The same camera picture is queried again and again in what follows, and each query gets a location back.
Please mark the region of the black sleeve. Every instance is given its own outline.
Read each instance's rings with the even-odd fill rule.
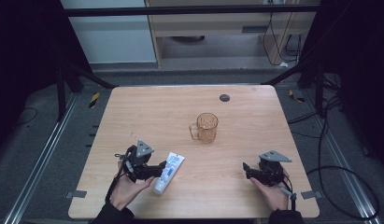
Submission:
[[[293,210],[276,210],[268,218],[268,224],[304,224],[302,215]]]
[[[98,216],[92,221],[92,224],[128,224],[132,223],[134,220],[134,214],[128,208],[123,208],[119,211],[111,203],[105,203],[102,207],[101,212]]]

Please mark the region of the transparent brown mug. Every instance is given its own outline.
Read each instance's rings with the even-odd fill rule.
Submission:
[[[216,137],[218,122],[218,118],[214,114],[201,114],[194,124],[189,125],[192,139],[200,140],[203,143],[213,142]]]

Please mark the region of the wooden table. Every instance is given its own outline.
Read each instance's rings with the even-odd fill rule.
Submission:
[[[228,94],[229,102],[220,96]],[[192,140],[189,125],[204,112],[219,119],[213,143]],[[246,179],[242,162],[258,169],[258,155],[269,150],[292,159],[283,163],[298,194],[303,217],[316,217],[314,199],[303,200],[310,184],[284,113],[271,86],[119,87],[113,90],[99,126],[69,216],[93,218],[101,210],[117,173],[118,158],[137,139],[155,148],[149,165],[169,152],[186,157],[164,194],[154,183],[128,206],[136,218],[255,218],[271,213],[262,194]]]

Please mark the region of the person's left hand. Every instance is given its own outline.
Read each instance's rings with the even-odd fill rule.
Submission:
[[[121,168],[121,161],[118,162],[118,167],[119,169]],[[110,203],[121,211],[125,206],[130,204],[143,189],[148,188],[154,178],[155,177],[152,176],[145,182],[136,184],[128,175],[122,172],[110,196]]]

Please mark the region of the tube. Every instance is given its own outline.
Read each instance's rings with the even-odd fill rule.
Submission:
[[[156,185],[153,190],[155,193],[162,194],[164,192],[183,160],[185,160],[184,157],[174,152],[169,153],[162,175],[156,180]]]

